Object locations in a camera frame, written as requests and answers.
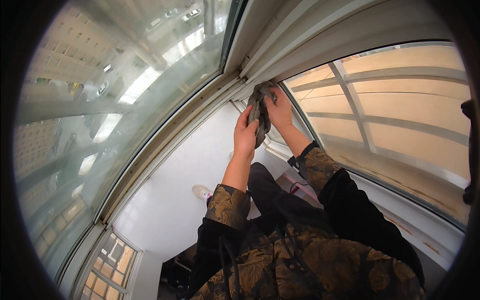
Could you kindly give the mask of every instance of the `rust stain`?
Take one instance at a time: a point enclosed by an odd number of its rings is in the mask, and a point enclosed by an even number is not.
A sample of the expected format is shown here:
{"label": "rust stain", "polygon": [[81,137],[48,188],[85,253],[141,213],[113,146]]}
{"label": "rust stain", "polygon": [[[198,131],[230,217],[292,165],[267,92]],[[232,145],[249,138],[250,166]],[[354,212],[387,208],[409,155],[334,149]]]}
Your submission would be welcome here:
{"label": "rust stain", "polygon": [[432,249],[433,251],[435,251],[438,255],[440,255],[440,252],[438,252],[434,247],[430,246],[429,243],[425,243],[423,242],[425,245],[427,245],[428,248]]}
{"label": "rust stain", "polygon": [[393,224],[397,225],[398,227],[402,228],[403,230],[405,230],[406,232],[408,232],[410,235],[413,235],[408,229],[406,229],[405,227],[403,227],[402,225],[398,224],[397,222],[395,222],[394,220],[390,219],[389,217],[385,216],[385,218],[387,218],[390,222],[392,222]]}

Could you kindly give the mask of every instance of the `white wall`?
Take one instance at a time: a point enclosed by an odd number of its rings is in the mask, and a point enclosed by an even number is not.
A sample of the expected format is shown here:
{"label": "white wall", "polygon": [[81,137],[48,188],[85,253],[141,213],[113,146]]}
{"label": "white wall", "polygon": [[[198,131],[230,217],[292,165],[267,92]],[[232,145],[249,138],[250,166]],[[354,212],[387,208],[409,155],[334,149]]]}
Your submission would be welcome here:
{"label": "white wall", "polygon": [[[133,299],[156,299],[161,263],[197,242],[206,205],[191,188],[203,184],[213,190],[222,181],[239,114],[228,102],[209,117],[173,151],[114,221],[118,233],[145,251],[133,293],[139,290],[137,285],[145,292]],[[264,164],[274,178],[290,168],[264,145],[255,151],[253,161]]]}

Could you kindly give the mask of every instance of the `hand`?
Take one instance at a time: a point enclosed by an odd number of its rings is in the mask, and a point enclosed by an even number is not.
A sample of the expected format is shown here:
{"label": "hand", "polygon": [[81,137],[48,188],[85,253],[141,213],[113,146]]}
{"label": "hand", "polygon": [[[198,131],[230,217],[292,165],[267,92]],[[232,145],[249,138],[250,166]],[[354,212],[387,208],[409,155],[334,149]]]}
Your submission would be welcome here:
{"label": "hand", "polygon": [[247,126],[247,118],[252,107],[253,105],[249,105],[240,114],[233,133],[233,157],[249,162],[252,161],[255,154],[255,131],[258,127],[258,119]]}
{"label": "hand", "polygon": [[292,104],[287,95],[279,87],[269,88],[276,95],[276,104],[269,96],[265,96],[265,104],[267,106],[268,117],[273,126],[282,133],[284,128],[293,125],[292,123]]}

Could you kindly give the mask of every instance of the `shoe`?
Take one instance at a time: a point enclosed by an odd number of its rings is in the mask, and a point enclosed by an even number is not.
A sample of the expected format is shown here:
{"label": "shoe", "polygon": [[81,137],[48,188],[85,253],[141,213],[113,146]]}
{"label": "shoe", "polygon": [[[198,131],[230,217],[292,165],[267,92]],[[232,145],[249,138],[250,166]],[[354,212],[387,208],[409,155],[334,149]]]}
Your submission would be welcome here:
{"label": "shoe", "polygon": [[192,186],[192,192],[195,194],[195,196],[197,196],[197,198],[202,199],[205,202],[207,202],[208,198],[213,195],[211,190],[201,184],[195,184]]}

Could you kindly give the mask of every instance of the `white car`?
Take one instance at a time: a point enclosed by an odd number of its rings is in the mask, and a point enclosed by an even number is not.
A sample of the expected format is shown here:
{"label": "white car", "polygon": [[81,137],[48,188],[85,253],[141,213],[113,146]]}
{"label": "white car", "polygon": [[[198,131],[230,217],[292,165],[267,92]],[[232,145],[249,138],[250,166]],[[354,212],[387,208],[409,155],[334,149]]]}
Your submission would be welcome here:
{"label": "white car", "polygon": [[155,20],[153,20],[153,21],[147,26],[147,28],[145,28],[145,31],[146,31],[146,32],[150,32],[150,31],[154,30],[155,28],[157,28],[160,24],[162,24],[162,19],[156,18]]}
{"label": "white car", "polygon": [[110,81],[105,80],[105,82],[100,86],[96,92],[97,97],[103,95],[110,88]]}
{"label": "white car", "polygon": [[168,12],[165,13],[165,17],[167,19],[170,19],[171,17],[173,17],[174,14],[178,14],[179,13],[179,10],[174,8],[172,10],[169,10]]}
{"label": "white car", "polygon": [[188,14],[184,15],[181,19],[184,21],[188,21],[189,19],[198,16],[202,11],[199,9],[193,10]]}

